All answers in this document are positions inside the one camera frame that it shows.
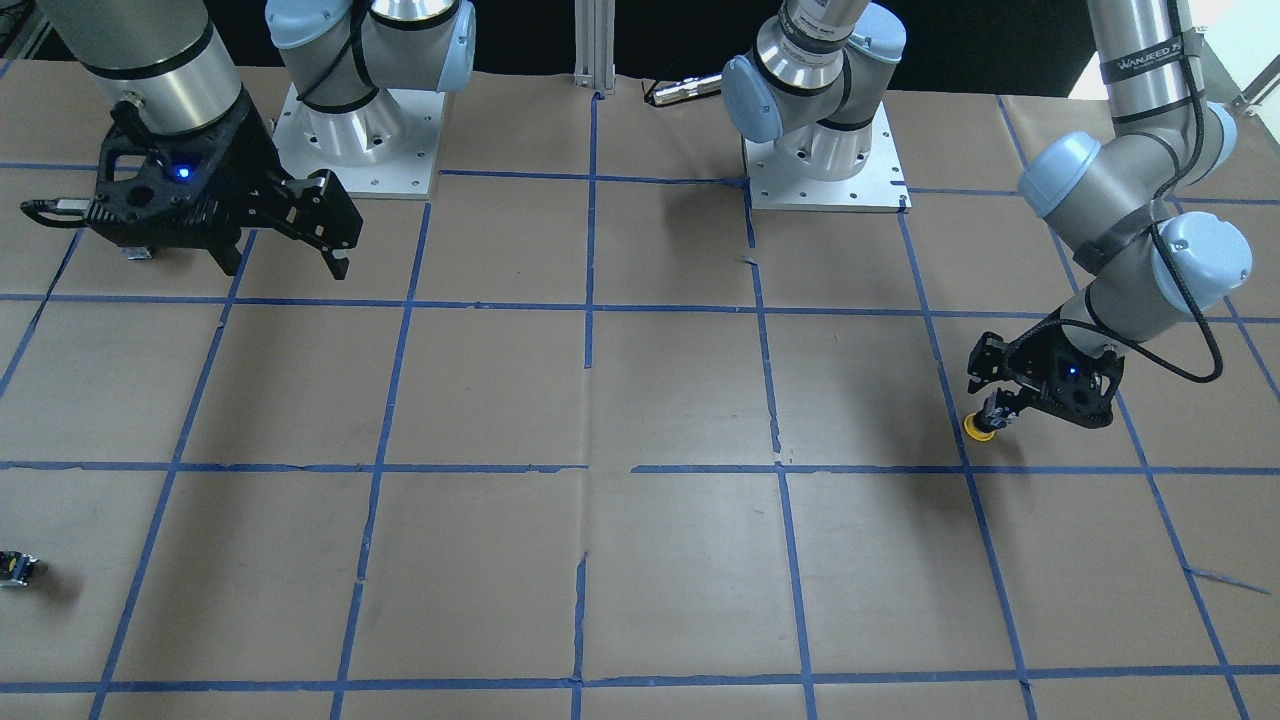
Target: small object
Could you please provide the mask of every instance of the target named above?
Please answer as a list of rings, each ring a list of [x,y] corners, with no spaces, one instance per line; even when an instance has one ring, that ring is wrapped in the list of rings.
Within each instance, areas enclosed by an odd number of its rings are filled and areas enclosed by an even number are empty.
[[[27,580],[31,579],[38,564],[37,557],[24,552],[0,550],[0,588],[27,587]]]
[[[964,418],[964,433],[978,442],[991,442],[996,439],[996,430],[983,432],[978,429],[974,424],[974,415],[977,413],[969,413]]]

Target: cylindrical robot link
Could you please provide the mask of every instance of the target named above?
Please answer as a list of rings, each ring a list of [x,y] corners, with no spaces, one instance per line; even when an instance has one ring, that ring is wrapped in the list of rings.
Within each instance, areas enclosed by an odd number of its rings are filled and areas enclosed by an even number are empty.
[[[156,135],[202,128],[239,96],[239,73],[200,0],[41,0],[40,8],[108,101],[133,94]]]

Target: aluminum mounting plate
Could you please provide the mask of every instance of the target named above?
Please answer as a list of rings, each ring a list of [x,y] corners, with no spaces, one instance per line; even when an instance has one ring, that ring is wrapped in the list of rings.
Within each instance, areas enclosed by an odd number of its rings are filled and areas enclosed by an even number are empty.
[[[817,210],[842,213],[897,213],[911,206],[897,145],[884,105],[872,120],[874,145],[856,176],[845,181],[818,181],[800,176],[774,156],[772,142],[742,140],[751,208],[755,210]]]
[[[305,120],[298,113],[298,92],[291,85],[273,135],[280,151],[280,164],[296,178],[329,168],[352,197],[430,199],[447,94],[426,90],[389,92],[404,111],[404,137],[401,138],[399,152],[371,165],[342,165],[311,147],[302,127]]]

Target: yellow suction cup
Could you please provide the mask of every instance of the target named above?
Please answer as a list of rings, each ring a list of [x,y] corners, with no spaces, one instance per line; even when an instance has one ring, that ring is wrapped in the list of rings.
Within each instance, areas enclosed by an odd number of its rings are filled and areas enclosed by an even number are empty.
[[[972,437],[973,439],[975,439],[978,442],[991,442],[992,439],[995,439],[996,438],[996,430],[991,430],[989,433],[984,433],[984,432],[979,430],[978,425],[973,424],[974,415],[977,415],[977,413],[969,413],[968,415],[965,415],[965,419],[964,419],[964,423],[963,423],[964,424],[964,434]]]

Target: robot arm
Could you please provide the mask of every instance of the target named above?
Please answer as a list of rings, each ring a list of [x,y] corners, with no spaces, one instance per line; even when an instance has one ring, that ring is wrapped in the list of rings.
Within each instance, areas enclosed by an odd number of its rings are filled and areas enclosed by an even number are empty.
[[[1203,311],[1252,270],[1244,236],[1208,213],[1176,215],[1169,196],[1230,155],[1235,123],[1203,99],[1185,0],[1089,0],[1116,138],[1060,138],[1019,181],[1028,204],[1096,278],[1018,340],[986,333],[969,360],[969,392],[1012,380],[965,419],[979,441],[1034,407],[1100,428],[1111,423],[1124,370],[1137,351],[1187,379],[1211,382],[1221,354]],[[1196,320],[1213,355],[1203,377],[1156,357],[1142,342]]]
[[[335,279],[362,219],[338,177],[294,179],[200,0],[41,0],[113,104],[92,200],[31,200],[52,227],[88,227],[125,249],[207,250],[239,268],[241,229],[265,227],[320,251]]]

